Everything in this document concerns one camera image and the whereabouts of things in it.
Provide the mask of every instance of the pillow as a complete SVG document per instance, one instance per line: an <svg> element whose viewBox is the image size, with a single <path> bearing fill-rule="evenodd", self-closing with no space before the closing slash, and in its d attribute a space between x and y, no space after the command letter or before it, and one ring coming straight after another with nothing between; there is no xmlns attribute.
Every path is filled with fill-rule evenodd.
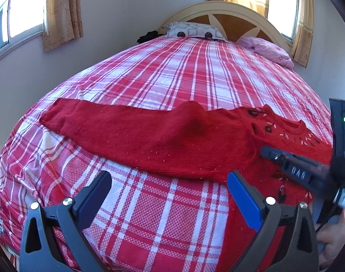
<svg viewBox="0 0 345 272"><path fill-rule="evenodd" d="M255 37L240 37L237 43L244 48L251 50L263 57L266 57L270 61L279 64L282 67L286 67L289 70L293 70L294 64L290 55L281 47L274 43L268 42L265 39Z"/></svg>
<svg viewBox="0 0 345 272"><path fill-rule="evenodd" d="M163 26L163 29L168 30L167 37L203 38L226 41L216 27L203 23L172 22Z"/></svg>

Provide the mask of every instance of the plaid bedspread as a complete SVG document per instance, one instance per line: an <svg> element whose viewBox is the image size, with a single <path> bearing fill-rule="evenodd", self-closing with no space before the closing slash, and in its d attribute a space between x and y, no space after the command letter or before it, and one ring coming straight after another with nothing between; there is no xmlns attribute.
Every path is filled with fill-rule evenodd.
<svg viewBox="0 0 345 272"><path fill-rule="evenodd" d="M112 270L214 271L228 191L217 183L153 175L90 154L39 123L59 97L164 110L188 100L207 110L268 104L332 141L330 113L317 94L295 72L234 43L160 37L78 73L26 112L2 150L0 241L18 253L33 201L58 204L106 170L111 191L84 235ZM56 234L68 264L77 268Z"/></svg>

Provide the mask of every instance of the window frame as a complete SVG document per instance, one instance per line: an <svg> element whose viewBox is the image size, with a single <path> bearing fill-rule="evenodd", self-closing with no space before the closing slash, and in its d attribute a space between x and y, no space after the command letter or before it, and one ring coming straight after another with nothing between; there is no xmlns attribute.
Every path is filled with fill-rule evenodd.
<svg viewBox="0 0 345 272"><path fill-rule="evenodd" d="M284 35L283 33L280 33L284 37L284 39L286 40L286 42L288 43L288 45L290 47L293 46L293 42L294 42L295 37L296 37L299 8L300 8L300 0L297 0L297 2L296 2L296 15L295 15L295 22L294 22L294 27L293 27L292 38Z"/></svg>
<svg viewBox="0 0 345 272"><path fill-rule="evenodd" d="M9 25L9 13L10 13L10 2L11 0L5 0L5 2L0 7L0 59L6 54L17 48L19 45L26 43L32 38L39 36L43 33L43 24L34 26L24 32L17 34L14 37L10 36L10 25ZM7 3L7 37L8 41L4 42L2 39L2 15L3 7Z"/></svg>

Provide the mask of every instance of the screw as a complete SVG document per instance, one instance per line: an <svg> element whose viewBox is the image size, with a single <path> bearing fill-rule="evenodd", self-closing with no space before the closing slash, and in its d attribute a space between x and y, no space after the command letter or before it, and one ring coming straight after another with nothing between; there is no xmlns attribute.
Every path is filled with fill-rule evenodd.
<svg viewBox="0 0 345 272"><path fill-rule="evenodd" d="M300 208L307 209L307 203L305 203L304 201L301 201L300 202Z"/></svg>
<svg viewBox="0 0 345 272"><path fill-rule="evenodd" d="M73 199L70 198L70 197L67 197L65 200L63 200L63 204L64 204L65 206L68 206L68 205L70 205L70 204L72 204L72 203L73 203Z"/></svg>
<svg viewBox="0 0 345 272"><path fill-rule="evenodd" d="M38 207L39 207L39 202L37 202L37 201L34 201L34 202L30 205L30 208L31 208L32 210L36 210Z"/></svg>
<svg viewBox="0 0 345 272"><path fill-rule="evenodd" d="M269 204L269 205L271 205L271 206L273 206L273 205L276 203L276 200L275 200L273 197L268 196L268 197L266 198L266 203Z"/></svg>

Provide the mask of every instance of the cream headboard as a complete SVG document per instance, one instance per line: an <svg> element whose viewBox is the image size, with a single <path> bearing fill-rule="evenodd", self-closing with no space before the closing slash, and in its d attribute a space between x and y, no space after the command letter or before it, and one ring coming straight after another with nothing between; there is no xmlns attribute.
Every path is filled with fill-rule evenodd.
<svg viewBox="0 0 345 272"><path fill-rule="evenodd" d="M221 1L208 1L189 6L170 17L159 29L170 22L189 21L215 26L229 41L242 35L271 41L288 52L288 45L279 31L263 16L247 7Z"/></svg>

